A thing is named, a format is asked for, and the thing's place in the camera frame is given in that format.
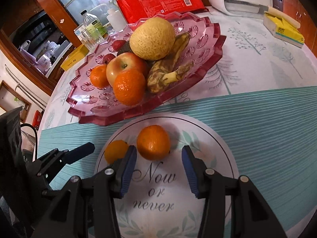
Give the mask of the small yellow-orange mandarin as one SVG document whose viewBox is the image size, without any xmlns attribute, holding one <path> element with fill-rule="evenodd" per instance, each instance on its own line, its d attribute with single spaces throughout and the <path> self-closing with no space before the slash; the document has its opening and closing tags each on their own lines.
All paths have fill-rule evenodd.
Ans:
<svg viewBox="0 0 317 238">
<path fill-rule="evenodd" d="M 123 140 L 112 141 L 104 151 L 104 158 L 108 164 L 125 157 L 129 144 Z"/>
</svg>

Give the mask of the small orange kumquat front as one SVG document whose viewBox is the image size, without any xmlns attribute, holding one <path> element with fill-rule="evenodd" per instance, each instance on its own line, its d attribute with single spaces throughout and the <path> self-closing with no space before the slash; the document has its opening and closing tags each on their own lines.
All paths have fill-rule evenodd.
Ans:
<svg viewBox="0 0 317 238">
<path fill-rule="evenodd" d="M 103 89 L 110 85 L 106 76 L 106 68 L 107 68 L 107 65 L 102 64 L 92 69 L 90 74 L 90 82 L 96 88 Z"/>
</svg>

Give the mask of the large orange mandarin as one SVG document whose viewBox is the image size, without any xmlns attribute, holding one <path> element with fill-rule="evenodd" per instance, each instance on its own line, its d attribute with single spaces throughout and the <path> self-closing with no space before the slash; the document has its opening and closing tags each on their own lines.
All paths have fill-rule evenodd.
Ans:
<svg viewBox="0 0 317 238">
<path fill-rule="evenodd" d="M 113 91 L 120 103 L 126 106 L 137 105 L 145 95 L 145 77 L 136 69 L 124 70 L 115 78 Z"/>
</svg>

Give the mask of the red apple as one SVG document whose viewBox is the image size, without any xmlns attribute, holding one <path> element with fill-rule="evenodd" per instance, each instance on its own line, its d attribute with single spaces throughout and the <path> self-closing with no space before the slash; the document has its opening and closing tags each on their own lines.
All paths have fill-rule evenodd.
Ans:
<svg viewBox="0 0 317 238">
<path fill-rule="evenodd" d="M 136 69 L 146 77 L 149 66 L 145 60 L 134 53 L 123 53 L 109 62 L 106 68 L 106 76 L 110 86 L 114 85 L 115 78 L 124 70 Z"/>
</svg>

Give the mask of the dark avocado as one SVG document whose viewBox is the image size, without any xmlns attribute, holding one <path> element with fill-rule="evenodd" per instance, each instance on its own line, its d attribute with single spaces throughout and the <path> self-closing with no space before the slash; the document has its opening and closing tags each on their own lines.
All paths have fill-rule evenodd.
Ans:
<svg viewBox="0 0 317 238">
<path fill-rule="evenodd" d="M 130 47 L 130 42 L 127 41 L 125 42 L 121 47 L 120 49 L 118 50 L 117 52 L 117 56 L 119 56 L 120 54 L 123 54 L 123 53 L 133 53 L 131 47 Z"/>
</svg>

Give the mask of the spotted ripe banana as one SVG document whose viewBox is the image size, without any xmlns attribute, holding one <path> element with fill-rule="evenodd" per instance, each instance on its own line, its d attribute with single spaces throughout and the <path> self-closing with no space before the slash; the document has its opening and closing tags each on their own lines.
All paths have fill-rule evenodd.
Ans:
<svg viewBox="0 0 317 238">
<path fill-rule="evenodd" d="M 187 64 L 178 66 L 174 70 L 178 59 L 189 41 L 190 35 L 188 33 L 178 35 L 169 54 L 153 64 L 147 77 L 147 88 L 150 93 L 156 94 L 162 92 L 169 84 L 181 80 L 193 67 L 193 62 L 190 61 Z"/>
</svg>

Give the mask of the yellow pear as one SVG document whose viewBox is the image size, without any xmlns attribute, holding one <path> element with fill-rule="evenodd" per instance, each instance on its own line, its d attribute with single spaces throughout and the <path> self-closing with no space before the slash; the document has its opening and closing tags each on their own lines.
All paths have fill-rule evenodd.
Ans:
<svg viewBox="0 0 317 238">
<path fill-rule="evenodd" d="M 140 25 L 129 42 L 135 55 L 144 60 L 157 61 L 171 51 L 175 39 L 173 25 L 163 18 L 154 17 Z"/>
</svg>

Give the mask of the red pot on floor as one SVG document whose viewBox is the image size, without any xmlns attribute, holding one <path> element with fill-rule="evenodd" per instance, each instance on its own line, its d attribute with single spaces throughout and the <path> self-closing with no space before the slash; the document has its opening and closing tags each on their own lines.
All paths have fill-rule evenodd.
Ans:
<svg viewBox="0 0 317 238">
<path fill-rule="evenodd" d="M 32 126 L 36 130 L 39 129 L 41 120 L 42 120 L 42 113 L 40 111 L 36 110 L 36 112 L 34 113 L 33 120 L 32 120 Z"/>
</svg>

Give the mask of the white printed round plate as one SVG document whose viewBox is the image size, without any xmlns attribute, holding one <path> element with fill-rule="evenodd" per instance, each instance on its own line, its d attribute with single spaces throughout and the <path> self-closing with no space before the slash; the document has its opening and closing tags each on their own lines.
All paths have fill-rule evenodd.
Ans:
<svg viewBox="0 0 317 238">
<path fill-rule="evenodd" d="M 115 200 L 122 237 L 196 237 L 204 201 L 191 192 L 181 151 L 189 146 L 196 158 L 223 176 L 237 178 L 238 166 L 223 138 L 201 119 L 180 113 L 153 113 L 107 126 L 106 140 L 136 145 L 141 130 L 160 125 L 169 134 L 171 150 L 160 161 L 137 157 L 130 187 Z"/>
</svg>

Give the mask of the teal patterned tablecloth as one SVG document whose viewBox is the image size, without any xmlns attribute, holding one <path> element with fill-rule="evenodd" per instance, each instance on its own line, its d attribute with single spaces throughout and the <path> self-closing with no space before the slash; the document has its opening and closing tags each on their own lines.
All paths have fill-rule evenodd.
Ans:
<svg viewBox="0 0 317 238">
<path fill-rule="evenodd" d="M 68 165 L 51 185 L 92 176 L 106 165 L 112 140 L 135 144 L 141 129 L 163 126 L 172 152 L 139 159 L 128 194 L 116 202 L 123 237 L 196 237 L 204 202 L 191 193 L 180 151 L 224 176 L 248 176 L 288 237 L 298 237 L 316 212 L 316 56 L 279 40 L 260 19 L 206 13 L 226 36 L 222 59 L 188 91 L 152 113 L 111 126 L 80 124 L 66 99 L 75 70 L 64 73 L 44 113 L 39 155 L 92 142 L 95 152 Z"/>
</svg>

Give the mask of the yellow cardboard box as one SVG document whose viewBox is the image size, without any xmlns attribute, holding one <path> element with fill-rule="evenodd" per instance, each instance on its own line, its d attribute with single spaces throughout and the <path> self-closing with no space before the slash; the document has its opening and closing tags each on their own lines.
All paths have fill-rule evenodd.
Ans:
<svg viewBox="0 0 317 238">
<path fill-rule="evenodd" d="M 72 66 L 81 61 L 81 59 L 85 58 L 88 52 L 89 50 L 84 45 L 80 45 L 66 57 L 61 64 L 61 68 L 64 71 L 68 71 Z"/>
</svg>

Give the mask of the clear drinking glass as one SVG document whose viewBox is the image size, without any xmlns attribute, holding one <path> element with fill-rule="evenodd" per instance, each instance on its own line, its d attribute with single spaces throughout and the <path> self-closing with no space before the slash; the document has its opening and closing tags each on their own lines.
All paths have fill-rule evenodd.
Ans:
<svg viewBox="0 0 317 238">
<path fill-rule="evenodd" d="M 101 36 L 98 30 L 84 29 L 81 31 L 81 36 L 82 43 L 90 52 L 93 52 L 96 47 L 104 41 L 104 38 Z"/>
</svg>

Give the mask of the clear plastic bottle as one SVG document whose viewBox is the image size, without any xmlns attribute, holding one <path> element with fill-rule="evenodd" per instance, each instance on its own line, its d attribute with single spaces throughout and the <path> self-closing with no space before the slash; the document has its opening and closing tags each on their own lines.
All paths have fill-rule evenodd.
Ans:
<svg viewBox="0 0 317 238">
<path fill-rule="evenodd" d="M 103 38 L 107 37 L 107 31 L 97 16 L 90 14 L 87 10 L 81 12 L 83 25 L 87 30 L 98 30 Z"/>
</svg>

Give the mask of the white squeeze bottle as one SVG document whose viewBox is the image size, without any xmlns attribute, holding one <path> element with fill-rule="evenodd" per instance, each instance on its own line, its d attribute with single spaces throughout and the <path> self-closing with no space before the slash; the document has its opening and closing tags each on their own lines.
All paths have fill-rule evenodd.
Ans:
<svg viewBox="0 0 317 238">
<path fill-rule="evenodd" d="M 127 22 L 119 10 L 108 9 L 107 13 L 107 20 L 116 32 L 122 31 L 127 26 Z"/>
</svg>

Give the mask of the yellow tissue pack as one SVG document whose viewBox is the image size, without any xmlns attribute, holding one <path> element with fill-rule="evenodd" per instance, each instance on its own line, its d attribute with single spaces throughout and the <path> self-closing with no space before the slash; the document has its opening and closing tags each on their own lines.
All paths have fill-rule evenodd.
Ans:
<svg viewBox="0 0 317 238">
<path fill-rule="evenodd" d="M 300 48 L 305 43 L 304 36 L 299 32 L 300 22 L 273 7 L 264 11 L 263 25 L 277 39 Z"/>
</svg>

